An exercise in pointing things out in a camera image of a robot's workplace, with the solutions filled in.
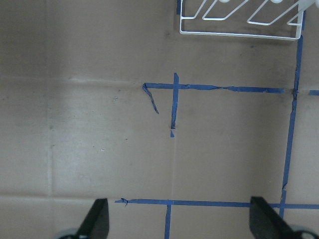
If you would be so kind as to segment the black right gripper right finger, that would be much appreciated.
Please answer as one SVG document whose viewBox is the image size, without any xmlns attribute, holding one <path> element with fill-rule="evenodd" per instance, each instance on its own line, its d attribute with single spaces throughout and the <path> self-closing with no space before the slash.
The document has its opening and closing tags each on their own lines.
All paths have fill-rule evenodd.
<svg viewBox="0 0 319 239">
<path fill-rule="evenodd" d="M 250 199 L 250 231 L 255 239 L 299 238 L 299 233 L 293 231 L 262 197 Z"/>
</svg>

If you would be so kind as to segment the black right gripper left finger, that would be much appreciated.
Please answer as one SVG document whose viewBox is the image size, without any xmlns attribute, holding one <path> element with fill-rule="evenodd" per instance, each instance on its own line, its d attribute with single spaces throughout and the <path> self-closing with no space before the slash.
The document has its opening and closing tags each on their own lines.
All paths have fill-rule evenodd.
<svg viewBox="0 0 319 239">
<path fill-rule="evenodd" d="M 96 199 L 76 232 L 77 239 L 106 239 L 109 234 L 108 199 Z"/>
</svg>

